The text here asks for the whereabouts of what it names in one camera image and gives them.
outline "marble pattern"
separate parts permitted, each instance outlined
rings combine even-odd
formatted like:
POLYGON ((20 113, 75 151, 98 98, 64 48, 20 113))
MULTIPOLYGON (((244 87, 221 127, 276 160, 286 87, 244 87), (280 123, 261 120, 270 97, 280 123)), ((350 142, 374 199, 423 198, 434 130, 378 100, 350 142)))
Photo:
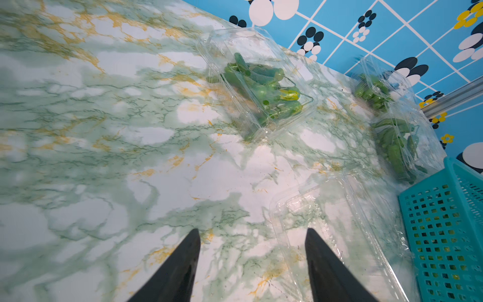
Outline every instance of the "marble pattern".
POLYGON ((286 51, 317 112, 244 143, 196 38, 232 24, 182 1, 0 3, 0 300, 126 301, 192 229, 192 301, 291 301, 268 208, 359 163, 384 183, 347 79, 286 51))

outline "teal plastic basket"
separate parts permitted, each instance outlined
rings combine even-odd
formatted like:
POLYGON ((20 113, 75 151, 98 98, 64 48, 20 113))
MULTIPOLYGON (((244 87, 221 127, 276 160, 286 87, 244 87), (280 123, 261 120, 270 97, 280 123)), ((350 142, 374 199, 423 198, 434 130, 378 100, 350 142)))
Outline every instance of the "teal plastic basket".
POLYGON ((423 302, 483 302, 483 177, 445 168, 399 196, 423 302))

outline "green pepper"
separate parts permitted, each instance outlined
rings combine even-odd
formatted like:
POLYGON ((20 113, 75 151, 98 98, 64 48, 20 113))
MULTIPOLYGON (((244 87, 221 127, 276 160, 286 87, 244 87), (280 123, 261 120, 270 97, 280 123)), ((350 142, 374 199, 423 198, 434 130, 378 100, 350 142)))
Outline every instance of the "green pepper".
POLYGON ((278 101, 297 101, 300 98, 300 90, 295 87, 282 87, 278 90, 280 93, 275 95, 278 101))
POLYGON ((282 68, 273 68, 264 64, 248 64, 248 66, 252 72, 273 77, 277 81, 281 81, 285 76, 285 72, 282 68))
POLYGON ((382 121, 372 124, 373 128, 378 128, 382 126, 389 126, 389 125, 395 125, 399 128, 399 131, 403 133, 409 133, 414 131, 414 125, 412 124, 407 124, 406 121, 399 119, 399 118, 385 118, 382 121))
POLYGON ((242 73, 245 75, 251 75, 250 70, 248 69, 248 65, 246 64, 245 60, 243 59, 240 53, 235 53, 235 62, 237 62, 238 68, 242 73))
POLYGON ((368 90, 364 91, 364 93, 362 94, 362 98, 365 99, 366 101, 368 101, 369 99, 372 98, 373 95, 374 95, 374 92, 372 92, 372 90, 368 89, 368 90))
POLYGON ((408 137, 408 149, 409 152, 411 153, 412 158, 416 158, 417 151, 416 148, 418 147, 418 142, 419 142, 419 137, 416 135, 410 135, 408 137))
POLYGON ((362 95, 364 94, 364 91, 366 90, 366 87, 367 87, 366 83, 360 81, 355 88, 354 95, 358 98, 361 98, 362 95))
POLYGON ((274 108, 274 112, 270 114, 273 119, 287 118, 292 115, 296 115, 302 111, 302 104, 299 101, 288 101, 279 104, 274 108))

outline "clear plastic container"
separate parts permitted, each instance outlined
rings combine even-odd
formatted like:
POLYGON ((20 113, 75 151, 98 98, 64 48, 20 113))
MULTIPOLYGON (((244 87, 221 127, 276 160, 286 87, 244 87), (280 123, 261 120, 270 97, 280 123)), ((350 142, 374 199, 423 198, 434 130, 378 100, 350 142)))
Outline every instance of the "clear plastic container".
POLYGON ((214 30, 197 49, 207 82, 246 141, 272 140, 314 111, 313 89, 266 30, 214 30))
MULTIPOLYGON (((409 301, 360 199, 373 204, 362 183, 351 174, 329 174, 273 199, 270 218, 291 279, 293 290, 289 292, 296 293, 298 301, 313 301, 304 247, 307 228, 317 231, 377 300, 409 301)), ((400 238, 396 232, 390 233, 384 239, 396 244, 395 253, 405 252, 403 244, 397 244, 400 238)))
POLYGON ((377 113, 386 112, 386 104, 414 103, 414 91, 408 79, 396 71, 385 70, 373 56, 362 58, 348 75, 354 79, 352 93, 377 113))
POLYGON ((378 152, 396 177, 412 185, 442 170, 446 154, 424 114, 405 102, 385 108, 371 125, 378 152))

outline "white grid line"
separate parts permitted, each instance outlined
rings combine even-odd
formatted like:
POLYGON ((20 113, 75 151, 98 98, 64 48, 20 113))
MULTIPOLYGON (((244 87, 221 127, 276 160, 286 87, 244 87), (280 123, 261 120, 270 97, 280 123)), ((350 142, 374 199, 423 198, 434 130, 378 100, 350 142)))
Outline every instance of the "white grid line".
POLYGON ((315 15, 320 11, 320 9, 322 8, 322 6, 324 5, 324 3, 326 2, 327 0, 324 0, 322 1, 322 3, 320 3, 319 7, 315 10, 315 12, 312 14, 312 17, 309 18, 309 20, 307 21, 307 23, 305 24, 305 26, 302 28, 302 30, 298 33, 297 37, 295 37, 295 39, 292 41, 292 43, 290 44, 290 46, 288 47, 288 49, 292 48, 292 46, 294 46, 295 42, 297 41, 297 39, 300 37, 300 35, 303 33, 303 31, 307 28, 307 26, 309 26, 310 24, 310 21, 312 21, 312 19, 315 17, 315 15))
MULTIPOLYGON (((463 67, 461 67, 460 69, 458 69, 458 71, 460 71, 460 70, 462 70, 463 68, 465 68, 465 67, 467 67, 467 66, 469 66, 469 65, 473 64, 474 62, 476 62, 476 61, 478 61, 478 60, 471 61, 470 63, 468 63, 468 64, 466 64, 465 66, 463 66, 463 67)), ((432 84, 431 84, 431 85, 429 85, 429 86, 433 86, 434 84, 437 84, 437 83, 441 82, 442 80, 446 79, 447 77, 449 77, 450 75, 453 75, 453 74, 455 74, 455 72, 450 73, 449 75, 445 76, 444 78, 439 79, 438 81, 436 81, 436 82, 432 83, 432 84)), ((418 91, 417 93, 423 92, 423 91, 425 91, 425 90, 426 90, 426 88, 424 88, 424 89, 423 89, 423 90, 421 90, 421 91, 418 91)))
MULTIPOLYGON (((374 7, 374 5, 376 5, 377 1, 378 0, 374 1, 374 3, 367 10, 372 9, 374 7)), ((356 22, 354 24, 354 26, 351 28, 351 30, 345 35, 345 37, 344 37, 345 40, 347 40, 347 37, 351 34, 351 32, 355 29, 355 27, 358 24, 359 24, 359 22, 356 22)), ((322 63, 322 65, 325 65, 327 63, 327 61, 329 61, 330 57, 336 52, 336 50, 342 45, 342 43, 344 43, 344 40, 341 40, 341 42, 339 43, 339 45, 337 45, 336 48, 334 48, 334 50, 330 53, 330 55, 326 58, 326 60, 322 63)))
POLYGON ((453 71, 455 71, 459 76, 461 76, 465 81, 467 81, 468 83, 471 82, 470 80, 468 80, 464 75, 462 75, 453 65, 450 64, 450 62, 448 62, 439 52, 436 51, 436 49, 434 49, 433 46, 431 46, 428 41, 426 41, 425 38, 423 38, 423 36, 421 36, 414 28, 412 28, 411 25, 409 25, 398 13, 396 13, 395 10, 393 10, 384 0, 379 0, 379 2, 384 5, 396 18, 398 18, 404 25, 406 25, 406 27, 412 31, 421 41, 423 41, 424 44, 426 44, 426 46, 429 47, 429 49, 431 49, 435 55, 437 55, 444 63, 446 63, 446 65, 448 65, 451 69, 453 69, 453 71))

